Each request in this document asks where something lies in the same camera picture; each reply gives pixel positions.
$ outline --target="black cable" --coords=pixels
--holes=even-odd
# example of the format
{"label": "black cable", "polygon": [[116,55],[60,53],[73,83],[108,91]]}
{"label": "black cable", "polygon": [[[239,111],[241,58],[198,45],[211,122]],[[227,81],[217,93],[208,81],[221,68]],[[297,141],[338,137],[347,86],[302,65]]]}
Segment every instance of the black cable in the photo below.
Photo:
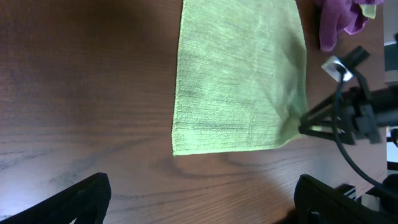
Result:
{"label": "black cable", "polygon": [[344,84],[344,74],[345,74],[345,70],[343,72],[340,72],[340,82],[336,88],[335,91],[335,99],[333,102],[333,106],[334,106],[334,110],[333,110],[333,114],[331,116],[331,128],[333,130],[333,136],[335,137],[335,142],[336,145],[338,147],[338,149],[340,150],[341,154],[343,155],[344,159],[347,161],[347,163],[351,166],[351,168],[353,168],[353,170],[359,175],[361,176],[364,180],[368,181],[370,184],[372,184],[373,186],[375,186],[375,188],[377,188],[380,192],[390,196],[390,197],[394,197],[396,199],[398,199],[398,194],[390,189],[385,188],[385,186],[383,186],[382,184],[380,184],[378,181],[374,180],[372,177],[368,176],[367,174],[365,174],[356,164],[355,162],[350,158],[350,156],[348,155],[346,149],[343,146],[343,143],[341,142],[340,136],[337,132],[337,119],[338,119],[338,111],[339,111],[339,103],[340,103],[340,97],[341,97],[341,89],[343,88],[343,84]]}

